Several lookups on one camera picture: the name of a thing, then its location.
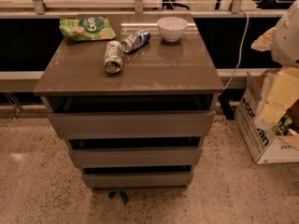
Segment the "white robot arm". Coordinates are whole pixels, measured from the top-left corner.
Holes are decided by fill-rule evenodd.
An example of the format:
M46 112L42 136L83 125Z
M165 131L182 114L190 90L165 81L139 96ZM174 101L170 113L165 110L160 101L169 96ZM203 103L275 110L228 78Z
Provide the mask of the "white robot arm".
M261 129L276 126L287 110L299 99L299 1L292 3L280 18L272 34L271 57L282 65L263 80L261 101L255 125Z

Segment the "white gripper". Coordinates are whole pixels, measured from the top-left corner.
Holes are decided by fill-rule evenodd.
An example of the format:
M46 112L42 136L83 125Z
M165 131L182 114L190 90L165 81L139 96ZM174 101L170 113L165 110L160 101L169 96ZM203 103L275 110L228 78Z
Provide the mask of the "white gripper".
M256 110L255 125L263 130L276 126L298 99L298 68L289 67L275 74L267 73L263 80L261 101Z

